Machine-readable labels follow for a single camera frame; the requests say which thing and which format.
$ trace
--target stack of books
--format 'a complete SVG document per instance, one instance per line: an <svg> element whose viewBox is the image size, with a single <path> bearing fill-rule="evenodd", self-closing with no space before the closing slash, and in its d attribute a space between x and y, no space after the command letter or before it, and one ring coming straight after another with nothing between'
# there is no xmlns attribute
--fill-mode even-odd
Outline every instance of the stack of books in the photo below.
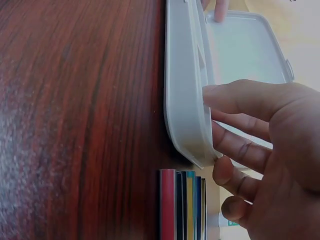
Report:
<svg viewBox="0 0 320 240"><path fill-rule="evenodd" d="M160 235L207 240L206 180L194 171L160 170Z"/></svg>

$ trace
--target plastic container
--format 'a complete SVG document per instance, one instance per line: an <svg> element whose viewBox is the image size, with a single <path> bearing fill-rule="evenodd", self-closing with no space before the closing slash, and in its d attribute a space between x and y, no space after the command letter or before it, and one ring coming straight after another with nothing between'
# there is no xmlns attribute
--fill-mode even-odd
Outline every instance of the plastic container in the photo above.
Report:
<svg viewBox="0 0 320 240"><path fill-rule="evenodd" d="M259 14L229 11L223 23L204 14L200 0L167 0L164 113L175 148L198 167L221 156L213 148L210 108L202 88L252 79L282 84L294 80L268 21ZM246 135L272 148L267 142Z"/></svg>

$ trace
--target finger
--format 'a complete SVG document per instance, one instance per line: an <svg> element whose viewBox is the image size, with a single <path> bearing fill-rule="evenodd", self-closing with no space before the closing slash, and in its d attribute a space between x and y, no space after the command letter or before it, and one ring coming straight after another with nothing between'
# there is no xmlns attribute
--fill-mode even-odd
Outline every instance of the finger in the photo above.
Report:
<svg viewBox="0 0 320 240"><path fill-rule="evenodd" d="M215 121L212 121L213 147L220 153L227 155L258 173L263 174L271 150L267 147L226 130Z"/></svg>
<svg viewBox="0 0 320 240"><path fill-rule="evenodd" d="M310 95L310 89L297 83L269 84L238 80L203 88L204 103L227 114L247 114L269 122L290 103Z"/></svg>
<svg viewBox="0 0 320 240"><path fill-rule="evenodd" d="M206 10L206 8L210 3L210 0L201 0L201 3L202 3L203 10Z"/></svg>
<svg viewBox="0 0 320 240"><path fill-rule="evenodd" d="M218 23L221 23L228 11L229 0L216 0L215 8L214 8L214 20Z"/></svg>
<svg viewBox="0 0 320 240"><path fill-rule="evenodd" d="M227 156L223 156L216 161L212 177L217 185L251 203L255 200L261 182L239 171Z"/></svg>
<svg viewBox="0 0 320 240"><path fill-rule="evenodd" d="M211 109L211 118L215 121L235 127L246 134L255 136L269 143L271 142L269 136L269 123L266 121L243 113L228 114L214 109Z"/></svg>
<svg viewBox="0 0 320 240"><path fill-rule="evenodd" d="M248 219L252 211L252 205L238 196L230 196L224 200L221 206L222 215L241 227L248 228Z"/></svg>

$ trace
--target reddish-brown wood grain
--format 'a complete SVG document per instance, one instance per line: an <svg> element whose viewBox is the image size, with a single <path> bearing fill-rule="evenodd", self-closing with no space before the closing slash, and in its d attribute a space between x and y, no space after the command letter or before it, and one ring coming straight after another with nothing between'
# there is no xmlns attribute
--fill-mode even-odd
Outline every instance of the reddish-brown wood grain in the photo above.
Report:
<svg viewBox="0 0 320 240"><path fill-rule="evenodd" d="M0 1L0 238L158 237L165 0Z"/></svg>

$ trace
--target red book spine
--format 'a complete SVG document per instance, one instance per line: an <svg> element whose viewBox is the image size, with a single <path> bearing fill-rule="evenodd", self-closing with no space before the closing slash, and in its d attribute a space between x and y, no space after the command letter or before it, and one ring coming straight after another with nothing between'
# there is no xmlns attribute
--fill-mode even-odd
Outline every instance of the red book spine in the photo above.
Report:
<svg viewBox="0 0 320 240"><path fill-rule="evenodd" d="M161 240L176 240L176 170L160 170Z"/></svg>

